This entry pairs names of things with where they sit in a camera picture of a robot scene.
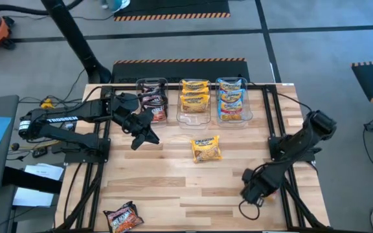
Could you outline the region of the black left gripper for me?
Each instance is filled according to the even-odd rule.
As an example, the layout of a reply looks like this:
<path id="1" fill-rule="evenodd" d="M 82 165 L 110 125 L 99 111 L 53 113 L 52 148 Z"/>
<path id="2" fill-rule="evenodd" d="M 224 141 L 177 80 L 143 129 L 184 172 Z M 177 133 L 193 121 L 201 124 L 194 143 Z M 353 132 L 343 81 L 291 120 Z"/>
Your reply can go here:
<path id="1" fill-rule="evenodd" d="M 159 137 L 151 128 L 154 114 L 151 109 L 141 111 L 139 114 L 131 113 L 122 122 L 122 131 L 124 133 L 137 133 L 131 143 L 131 149 L 137 150 L 145 141 L 158 144 Z"/>

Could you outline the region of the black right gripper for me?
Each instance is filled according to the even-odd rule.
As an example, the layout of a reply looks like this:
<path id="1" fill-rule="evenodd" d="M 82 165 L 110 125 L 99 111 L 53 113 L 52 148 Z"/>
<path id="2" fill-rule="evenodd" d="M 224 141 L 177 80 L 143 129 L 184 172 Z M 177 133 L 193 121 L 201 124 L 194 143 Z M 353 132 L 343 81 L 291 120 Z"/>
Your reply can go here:
<path id="1" fill-rule="evenodd" d="M 244 170 L 244 188 L 240 192 L 243 199 L 253 205 L 261 206 L 259 199 L 267 197 L 280 188 L 285 170 L 279 167 L 263 167 L 259 170 Z"/>

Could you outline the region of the black fire noodle pack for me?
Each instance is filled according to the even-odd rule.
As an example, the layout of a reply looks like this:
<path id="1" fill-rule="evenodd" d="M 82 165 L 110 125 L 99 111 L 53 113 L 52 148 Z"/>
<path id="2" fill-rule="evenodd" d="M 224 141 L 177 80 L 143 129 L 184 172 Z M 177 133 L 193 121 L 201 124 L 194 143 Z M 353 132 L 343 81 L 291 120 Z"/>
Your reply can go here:
<path id="1" fill-rule="evenodd" d="M 168 103 L 168 98 L 164 95 L 155 94 L 149 96 L 143 96 L 141 98 L 141 106 L 152 106 L 152 107 L 159 107 L 162 105 L 166 105 Z"/>
<path id="2" fill-rule="evenodd" d="M 153 113 L 152 122 L 153 123 L 162 122 L 162 121 L 166 120 L 167 114 L 166 114 L 166 106 L 165 105 L 156 105 L 156 106 L 146 105 L 145 108 L 150 109 L 152 111 L 152 113 Z"/>
<path id="3" fill-rule="evenodd" d="M 141 96 L 165 96 L 164 86 L 162 85 L 155 85 L 155 86 L 142 86 L 141 87 Z"/>
<path id="4" fill-rule="evenodd" d="M 126 233 L 144 223 L 132 201 L 123 204 L 118 210 L 105 210 L 103 213 L 107 219 L 109 233 Z"/>

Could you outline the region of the yellow creamy chicken ramen pack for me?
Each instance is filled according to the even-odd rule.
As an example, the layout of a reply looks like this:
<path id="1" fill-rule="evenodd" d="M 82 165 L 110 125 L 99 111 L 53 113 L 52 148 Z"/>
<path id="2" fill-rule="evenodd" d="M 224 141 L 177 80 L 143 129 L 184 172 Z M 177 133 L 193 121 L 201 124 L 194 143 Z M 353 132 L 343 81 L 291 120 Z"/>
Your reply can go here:
<path id="1" fill-rule="evenodd" d="M 195 163 L 205 161 L 221 160 L 221 150 L 219 146 L 220 136 L 216 135 L 207 139 L 191 140 L 193 161 Z"/>
<path id="2" fill-rule="evenodd" d="M 208 87 L 204 87 L 202 89 L 194 89 L 194 90 L 188 90 L 188 89 L 182 90 L 183 96 L 196 96 L 196 95 L 208 95 L 208 94 L 209 94 Z"/>
<path id="3" fill-rule="evenodd" d="M 203 81 L 203 80 L 201 80 L 201 81 L 196 81 L 196 80 L 186 81 L 186 80 L 183 80 L 182 84 L 183 84 L 183 89 L 184 90 L 191 91 L 191 90 L 206 88 L 207 85 L 208 85 L 208 81 Z"/>
<path id="4" fill-rule="evenodd" d="M 181 96 L 181 110 L 184 113 L 204 113 L 207 110 L 210 96 L 199 94 L 195 96 Z"/>

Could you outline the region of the blue beef ramen pack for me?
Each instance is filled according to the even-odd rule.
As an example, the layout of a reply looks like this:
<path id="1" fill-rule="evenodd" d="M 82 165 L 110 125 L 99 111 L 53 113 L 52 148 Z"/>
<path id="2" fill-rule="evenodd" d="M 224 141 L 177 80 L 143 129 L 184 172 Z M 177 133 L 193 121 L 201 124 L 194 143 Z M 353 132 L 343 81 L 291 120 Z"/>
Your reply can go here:
<path id="1" fill-rule="evenodd" d="M 244 94 L 244 89 L 238 89 L 233 91 L 220 91 L 218 97 L 220 100 L 224 102 L 233 103 L 239 100 L 243 100 Z"/>
<path id="2" fill-rule="evenodd" d="M 233 82 L 226 81 L 226 80 L 218 80 L 220 91 L 230 92 L 230 91 L 236 91 L 241 89 L 242 86 L 242 80 L 237 79 Z"/>
<path id="3" fill-rule="evenodd" d="M 243 102 L 237 100 L 235 102 L 219 101 L 218 116 L 221 120 L 242 120 L 243 119 Z"/>

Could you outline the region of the clear plastic bin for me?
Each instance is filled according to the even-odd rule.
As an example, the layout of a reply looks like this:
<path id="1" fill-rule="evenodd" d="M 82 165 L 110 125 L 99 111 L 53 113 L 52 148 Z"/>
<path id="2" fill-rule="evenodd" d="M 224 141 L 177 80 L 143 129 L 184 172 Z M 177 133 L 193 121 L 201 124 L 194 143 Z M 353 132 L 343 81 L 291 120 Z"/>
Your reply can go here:
<path id="1" fill-rule="evenodd" d="M 209 104 L 207 107 L 207 110 L 204 113 L 184 113 L 181 110 L 181 96 L 182 96 L 182 90 L 183 90 L 183 84 L 182 81 L 201 81 L 203 79 L 182 79 L 179 82 L 179 90 L 178 90 L 178 96 L 177 96 L 177 121 L 179 123 L 179 126 L 181 128 L 185 129 L 205 129 L 207 125 L 211 121 L 211 82 L 209 80 L 203 80 L 208 81 L 207 87 L 209 88 Z"/>
<path id="2" fill-rule="evenodd" d="M 140 79 L 140 80 L 137 80 L 136 82 L 136 92 L 137 92 L 137 96 L 139 97 L 139 101 L 140 101 L 140 107 L 139 107 L 139 110 L 138 112 L 141 112 L 141 111 L 145 111 L 146 108 L 144 106 L 141 106 L 141 87 L 142 86 L 155 86 L 155 85 L 162 85 L 164 86 L 164 91 L 165 91 L 165 96 L 168 98 L 168 82 L 165 78 L 143 78 L 143 79 Z M 167 122 L 168 122 L 168 103 L 165 105 L 166 106 L 166 114 L 167 114 L 167 118 L 165 121 L 162 121 L 162 122 L 156 122 L 156 123 L 151 123 L 152 127 L 153 128 L 163 128 L 163 127 L 166 127 L 167 125 Z"/>
<path id="3" fill-rule="evenodd" d="M 226 81 L 230 81 L 230 82 L 233 82 L 237 79 L 241 79 L 242 80 L 242 86 L 241 86 L 241 89 L 244 89 L 245 90 L 245 94 L 243 96 L 243 119 L 242 120 L 229 120 L 229 121 L 226 121 L 226 120 L 221 120 L 218 116 L 218 105 L 219 105 L 219 92 L 220 92 L 220 87 L 219 87 L 219 83 L 218 83 L 218 80 L 221 79 L 221 80 L 226 80 Z M 235 77 L 235 78 L 218 78 L 216 80 L 216 109 L 217 109 L 217 121 L 218 121 L 218 125 L 220 127 L 223 127 L 223 128 L 243 128 L 245 127 L 248 122 L 253 118 L 253 114 L 251 112 L 251 107 L 250 107 L 250 103 L 249 103 L 249 95 L 248 95 L 248 81 L 242 77 Z"/>

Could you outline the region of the white paper sheet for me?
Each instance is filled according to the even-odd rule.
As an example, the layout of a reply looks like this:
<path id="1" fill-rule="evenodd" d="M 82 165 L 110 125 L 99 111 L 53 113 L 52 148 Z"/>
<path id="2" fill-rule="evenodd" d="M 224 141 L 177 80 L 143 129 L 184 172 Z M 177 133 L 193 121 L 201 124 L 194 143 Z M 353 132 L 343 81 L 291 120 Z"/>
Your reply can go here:
<path id="1" fill-rule="evenodd" d="M 12 204 L 14 206 L 50 207 L 54 195 L 26 188 L 18 188 Z"/>
<path id="2" fill-rule="evenodd" d="M 56 181 L 60 180 L 64 169 L 59 166 L 53 166 L 50 164 L 38 163 L 36 165 L 26 165 L 25 172 L 41 177 L 46 177 Z"/>

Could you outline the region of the black bench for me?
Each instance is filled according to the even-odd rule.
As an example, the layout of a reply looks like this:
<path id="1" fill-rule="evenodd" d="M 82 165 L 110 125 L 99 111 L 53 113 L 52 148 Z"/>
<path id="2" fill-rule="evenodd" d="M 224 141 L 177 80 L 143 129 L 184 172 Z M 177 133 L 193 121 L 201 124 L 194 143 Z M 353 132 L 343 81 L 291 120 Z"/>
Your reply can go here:
<path id="1" fill-rule="evenodd" d="M 59 194 L 62 188 L 61 181 L 34 175 L 8 166 L 5 167 L 2 184 L 11 184 L 20 188 L 37 190 L 50 194 Z"/>

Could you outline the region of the black aluminium table frame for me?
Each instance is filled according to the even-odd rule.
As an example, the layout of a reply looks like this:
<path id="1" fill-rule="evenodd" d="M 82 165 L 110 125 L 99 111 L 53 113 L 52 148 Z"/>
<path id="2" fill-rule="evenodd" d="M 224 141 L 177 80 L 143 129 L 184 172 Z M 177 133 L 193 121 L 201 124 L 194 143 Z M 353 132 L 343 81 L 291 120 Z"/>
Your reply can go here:
<path id="1" fill-rule="evenodd" d="M 206 231 L 287 230 L 305 227 L 293 200 L 283 191 L 261 208 L 242 201 L 242 173 L 270 160 L 268 138 L 296 133 L 303 117 L 293 85 L 248 91 L 253 118 L 243 128 L 218 125 L 216 104 L 205 129 L 185 129 L 177 121 L 178 88 L 169 91 L 166 127 L 154 128 L 160 142 L 132 150 L 132 138 L 116 124 L 96 126 L 79 122 L 77 132 L 97 131 L 111 139 L 109 159 L 102 167 L 100 186 L 89 198 L 72 229 L 108 230 L 105 210 L 128 201 L 137 206 L 144 223 L 141 232 L 200 233 Z M 195 163 L 191 140 L 219 135 L 222 159 Z"/>

